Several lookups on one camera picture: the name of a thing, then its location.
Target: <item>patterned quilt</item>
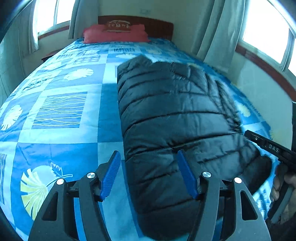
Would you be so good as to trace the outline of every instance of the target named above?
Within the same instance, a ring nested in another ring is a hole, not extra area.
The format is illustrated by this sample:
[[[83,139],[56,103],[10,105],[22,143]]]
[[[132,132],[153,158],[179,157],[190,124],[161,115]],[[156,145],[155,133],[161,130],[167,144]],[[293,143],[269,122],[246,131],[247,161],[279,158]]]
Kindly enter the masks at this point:
[[[270,138],[269,125],[244,94],[172,42],[83,44],[79,39],[33,71],[0,108],[0,206],[24,240],[54,182],[80,179],[114,150],[122,165],[110,196],[99,204],[108,232],[113,241],[150,240],[137,225],[129,197],[117,103],[117,66],[140,54],[204,69],[229,86],[243,129]],[[264,217],[272,178],[254,195]],[[86,240],[78,199],[75,216],[79,239]]]

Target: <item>black puffer jacket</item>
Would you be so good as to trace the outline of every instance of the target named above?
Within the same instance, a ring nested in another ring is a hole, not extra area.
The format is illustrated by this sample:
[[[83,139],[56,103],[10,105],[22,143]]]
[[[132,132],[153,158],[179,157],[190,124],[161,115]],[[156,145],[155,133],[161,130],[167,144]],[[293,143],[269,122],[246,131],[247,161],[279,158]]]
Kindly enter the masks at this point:
[[[118,67],[118,104],[131,200],[146,236],[170,240],[192,228],[199,203],[179,172],[179,149],[219,178],[241,177],[251,193],[270,174],[270,158],[243,136],[227,87],[200,69],[131,59]]]

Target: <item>metal screw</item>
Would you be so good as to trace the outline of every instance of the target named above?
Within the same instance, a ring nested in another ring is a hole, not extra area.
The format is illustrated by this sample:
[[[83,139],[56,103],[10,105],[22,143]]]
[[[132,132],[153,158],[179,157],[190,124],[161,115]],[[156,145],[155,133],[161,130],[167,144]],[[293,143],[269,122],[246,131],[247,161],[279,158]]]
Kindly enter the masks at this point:
[[[242,183],[242,180],[241,180],[239,177],[236,177],[236,178],[234,179],[234,181],[235,181],[236,183],[238,183],[238,184]]]
[[[94,178],[96,176],[96,174],[94,172],[90,172],[86,176],[87,176],[87,178]]]
[[[212,174],[210,174],[209,172],[203,172],[202,175],[204,177],[211,177],[212,176]]]
[[[64,183],[64,179],[59,179],[59,180],[57,180],[57,185],[62,185]]]

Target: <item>white curtain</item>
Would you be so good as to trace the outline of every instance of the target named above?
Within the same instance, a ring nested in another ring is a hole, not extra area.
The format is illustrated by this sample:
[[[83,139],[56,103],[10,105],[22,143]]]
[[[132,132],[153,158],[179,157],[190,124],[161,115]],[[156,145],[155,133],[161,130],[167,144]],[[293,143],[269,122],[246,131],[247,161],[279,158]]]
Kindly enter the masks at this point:
[[[20,50],[23,56],[29,55],[39,49],[37,15],[34,14],[38,8],[38,2],[39,0],[32,1],[21,11],[20,16],[17,18],[20,26]]]
[[[98,24],[99,0],[75,0],[73,7],[69,39],[82,37],[83,30]]]
[[[227,73],[242,27],[245,0],[206,0],[199,17],[191,52]]]

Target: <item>window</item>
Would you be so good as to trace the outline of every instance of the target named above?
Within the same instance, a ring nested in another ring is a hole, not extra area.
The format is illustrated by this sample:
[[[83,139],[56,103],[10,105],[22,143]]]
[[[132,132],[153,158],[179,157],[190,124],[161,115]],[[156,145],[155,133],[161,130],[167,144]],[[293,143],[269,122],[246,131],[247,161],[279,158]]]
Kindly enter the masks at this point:
[[[0,43],[0,54],[3,54],[3,53],[4,53],[4,39]]]
[[[39,0],[34,12],[38,33],[62,27],[70,21],[74,3],[75,0]]]
[[[294,50],[292,53],[291,61],[288,67],[289,71],[292,72],[293,75],[296,76],[296,47],[294,46]]]
[[[281,63],[289,38],[289,26],[267,0],[250,0],[243,41]]]
[[[272,0],[247,0],[239,44],[296,82],[296,47],[290,26]]]

